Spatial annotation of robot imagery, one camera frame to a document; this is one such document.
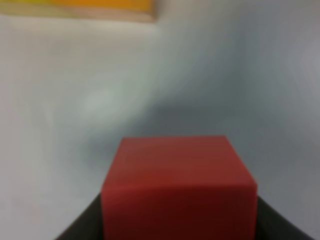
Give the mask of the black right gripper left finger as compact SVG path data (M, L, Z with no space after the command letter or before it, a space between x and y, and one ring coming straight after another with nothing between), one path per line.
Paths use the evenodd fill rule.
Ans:
M57 240L103 240L103 217L99 193L85 211L57 238Z

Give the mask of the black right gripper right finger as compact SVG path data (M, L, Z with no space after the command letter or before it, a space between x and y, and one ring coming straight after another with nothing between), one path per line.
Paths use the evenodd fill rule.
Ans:
M256 240L313 240L293 225L260 196L257 202Z

